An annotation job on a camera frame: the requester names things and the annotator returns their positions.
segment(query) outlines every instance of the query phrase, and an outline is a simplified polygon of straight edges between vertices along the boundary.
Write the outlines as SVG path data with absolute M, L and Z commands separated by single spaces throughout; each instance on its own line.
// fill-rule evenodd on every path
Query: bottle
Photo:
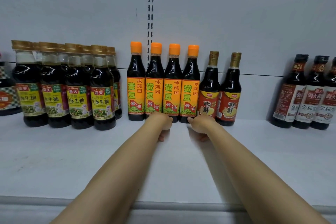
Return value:
M 324 94 L 311 122 L 312 128 L 325 130 L 329 127 L 336 111 L 336 57 L 334 57 L 330 72 L 325 78 Z
M 180 45 L 169 45 L 169 61 L 164 75 L 163 113 L 177 122 L 180 113 L 182 71 L 179 63 Z
M 113 84 L 113 90 L 114 90 L 114 112 L 115 117 L 117 119 L 120 119 L 123 112 L 121 110 L 121 95 L 120 95 L 120 72 L 117 69 L 116 65 L 116 51 L 114 47 L 107 47 L 107 65 L 110 69 L 110 72 L 113 75 L 114 84 Z
M 22 112 L 15 82 L 7 75 L 0 54 L 0 116 Z
M 41 84 L 44 103 L 48 114 L 48 124 L 52 128 L 63 128 L 71 124 L 65 70 L 58 58 L 59 46 L 56 43 L 39 42 L 43 54 Z
M 65 85 L 71 125 L 75 129 L 92 127 L 90 74 L 86 71 L 81 59 L 83 47 L 80 44 L 65 44 L 65 52 L 69 57 Z
M 58 44 L 58 58 L 61 63 L 61 68 L 66 72 L 68 69 L 68 54 L 65 52 L 65 44 Z
M 296 114 L 293 127 L 307 129 L 313 120 L 317 106 L 323 96 L 325 79 L 323 71 L 329 56 L 315 56 L 314 65 L 307 78 L 300 107 Z
M 91 46 L 90 45 L 83 45 L 83 55 L 82 60 L 84 62 L 84 66 L 87 72 L 92 72 L 93 67 L 93 56 L 91 54 Z
M 94 127 L 109 130 L 116 125 L 113 101 L 113 75 L 106 60 L 107 46 L 91 45 L 93 69 L 90 77 Z
M 203 81 L 199 84 L 199 97 L 197 115 L 216 117 L 219 94 L 218 82 L 218 56 L 219 52 L 210 52 L 208 67 L 205 70 Z
M 145 114 L 145 76 L 146 71 L 141 60 L 142 44 L 131 42 L 131 62 L 127 70 L 128 119 L 141 121 Z
M 42 69 L 43 66 L 43 55 L 42 52 L 40 52 L 40 44 L 39 43 L 33 43 L 33 54 L 35 53 L 35 60 L 37 62 L 37 65 L 40 69 Z
M 188 117 L 196 116 L 200 72 L 197 66 L 198 45 L 188 46 L 188 60 L 182 73 L 179 121 L 189 123 Z
M 12 74 L 23 111 L 23 121 L 29 127 L 47 125 L 48 116 L 40 84 L 40 68 L 33 56 L 32 43 L 12 40 L 12 48 L 16 52 L 16 66 Z
M 239 82 L 241 52 L 231 54 L 230 67 L 225 80 L 220 85 L 217 114 L 215 120 L 222 126 L 232 126 L 235 122 L 242 87 Z
M 146 71 L 146 118 L 154 111 L 162 112 L 164 71 L 161 52 L 161 43 L 151 43 L 150 62 Z
M 271 124 L 280 128 L 290 128 L 295 119 L 306 88 L 305 64 L 309 55 L 297 54 L 292 71 L 284 78 Z

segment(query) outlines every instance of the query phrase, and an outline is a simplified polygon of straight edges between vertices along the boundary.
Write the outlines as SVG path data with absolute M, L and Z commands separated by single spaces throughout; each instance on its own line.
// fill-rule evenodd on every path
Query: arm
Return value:
M 206 134 L 212 141 L 238 196 L 255 223 L 328 223 L 213 118 L 202 115 L 188 118 L 188 121 L 196 132 Z
M 136 199 L 162 130 L 172 118 L 153 113 L 94 175 L 86 188 L 51 223 L 117 223 Z

